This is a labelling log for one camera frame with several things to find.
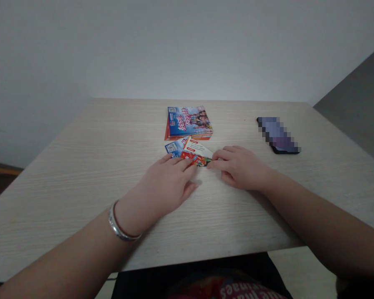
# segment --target left hand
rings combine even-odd
[[[191,160],[167,154],[147,170],[139,183],[115,205],[120,228],[136,236],[176,210],[198,187],[190,180],[197,172]]]

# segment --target forearm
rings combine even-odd
[[[94,298],[128,246],[112,231],[105,210],[2,285],[0,298]]]
[[[263,194],[339,277],[374,276],[374,229],[278,172]]]

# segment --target colorful card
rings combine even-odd
[[[201,143],[196,141],[195,139],[192,139],[191,136],[188,137],[187,142],[183,149],[184,152],[189,152],[201,157],[207,157],[212,159],[213,153],[207,149],[205,146],[203,146]]]
[[[172,143],[165,145],[167,153],[172,153],[172,158],[180,157],[187,142],[187,137],[180,138]]]
[[[189,152],[182,152],[180,158],[190,159],[191,164],[203,166],[203,167],[206,167],[208,163],[212,161],[212,159],[210,158],[201,157],[201,156],[189,153]]]
[[[168,136],[183,136],[213,133],[212,125],[204,106],[168,107]]]

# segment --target hand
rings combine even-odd
[[[115,218],[127,234],[139,235],[173,212],[198,187],[190,179],[197,172],[191,160],[167,154],[147,170],[140,182],[115,205]]]
[[[237,145],[225,146],[212,158],[207,168],[221,170],[221,179],[238,189],[262,191],[269,185],[274,172],[253,152]]]

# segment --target gray wall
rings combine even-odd
[[[374,158],[374,53],[314,107]]]
[[[0,0],[0,162],[90,97],[315,104],[374,51],[374,0]]]

